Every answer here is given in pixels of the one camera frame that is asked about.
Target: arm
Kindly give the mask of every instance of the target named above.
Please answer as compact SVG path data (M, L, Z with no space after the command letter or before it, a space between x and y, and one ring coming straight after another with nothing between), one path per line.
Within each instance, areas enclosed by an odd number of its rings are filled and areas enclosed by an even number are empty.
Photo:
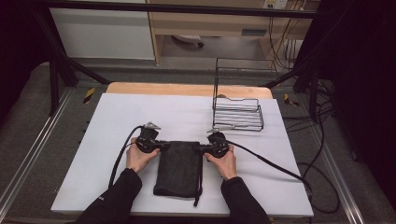
M160 152L157 148L151 153L144 153L134 141L135 138L126 151L126 168L119 179L81 214L76 223L107 224L124 223L127 220L134 198L142 188L142 181L137 174Z
M227 154L217 159L206 153L205 157L216 165L224 178L221 193L230 209L231 222L239 223L271 223L262 206L251 195L241 177L236 174L236 157L233 146L229 146Z

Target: black drawstring bag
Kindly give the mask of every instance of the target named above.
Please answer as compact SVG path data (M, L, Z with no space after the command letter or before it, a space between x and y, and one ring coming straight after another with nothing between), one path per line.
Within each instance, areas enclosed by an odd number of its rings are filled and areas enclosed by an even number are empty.
M198 204L202 194L203 157L199 142L173 141L161 151L154 194L195 198Z

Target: hand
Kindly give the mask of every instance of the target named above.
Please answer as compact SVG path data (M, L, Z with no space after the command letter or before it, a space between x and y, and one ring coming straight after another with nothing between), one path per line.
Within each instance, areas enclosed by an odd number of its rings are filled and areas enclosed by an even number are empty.
M160 152L159 148L154 149L151 153L144 153L136 145L136 138L131 139L131 146L126 151L126 168L133 169L139 174L149 163L149 160L156 157Z
M236 157L233 154L233 146L228 146L228 152L222 158L216 158L210 155L209 153L205 153L204 156L213 164L216 165L218 171L225 180L229 180L233 177L236 177Z

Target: floor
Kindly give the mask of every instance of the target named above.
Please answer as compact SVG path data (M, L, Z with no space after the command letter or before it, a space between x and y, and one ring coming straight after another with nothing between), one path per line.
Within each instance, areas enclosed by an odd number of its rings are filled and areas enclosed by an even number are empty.
M263 59L264 55L257 50L258 41L254 39L203 37L205 46L200 49L194 45L180 43L171 36L165 38L163 46L163 62L156 66L150 63L141 63L138 66L120 65L93 66L92 70L103 77L117 81L135 82L173 82L213 84L216 68L216 58L255 58ZM262 74L239 71L236 77L241 77L235 84L255 86L263 84L281 76L287 69L280 69L278 73L266 72ZM40 134L48 120L50 111L49 69L40 66L33 72L26 85L21 99L10 111L7 122L0 130L0 193L4 196L9 191L8 184L18 172L20 165L29 155L31 145ZM17 223L65 223L76 216L55 214L50 211L50 206L56 196L56 190L62 184L65 174L73 157L78 150L78 143L84 136L84 130L89 125L92 113L106 86L92 82L90 78L78 74L80 83L76 88L63 89L69 92L70 97L65 105L57 124L50 131L50 136L43 144L38 155L34 155L33 164L29 167L29 175L22 179L18 194L9 207L0 210L6 211L3 223L16 221ZM291 78L281 86L273 88L274 97L278 100L283 117L305 116L304 104L307 94L294 94ZM95 87L95 94L88 104L82 101L88 88ZM284 97L287 93L293 104L285 104ZM318 126L311 125L309 120L304 123L285 119L288 128L290 143L298 162L311 161L318 151ZM396 223L396 213L389 205L386 197L371 176L364 163L353 161L348 143L343 131L338 124L336 115L329 116L324 122L325 144L329 153L335 160L346 185L350 190L353 203L359 208L361 220L351 220L350 211L342 204L334 214L323 214L318 210L313 217L314 223ZM327 176L332 176L323 154L315 165ZM330 185L316 172L310 172L307 179L312 182L315 197L314 204L325 210L332 210L336 199ZM305 223L307 218L276 218L275 223Z

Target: black jacket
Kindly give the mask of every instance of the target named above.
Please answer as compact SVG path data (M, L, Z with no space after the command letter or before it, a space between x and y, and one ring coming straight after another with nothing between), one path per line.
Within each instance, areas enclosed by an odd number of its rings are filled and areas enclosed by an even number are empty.
M140 177L134 170L125 169L114 186L98 197L75 223L126 223L134 198L141 188ZM221 184L221 193L230 208L233 224L270 223L264 209L250 194L241 177L224 181Z

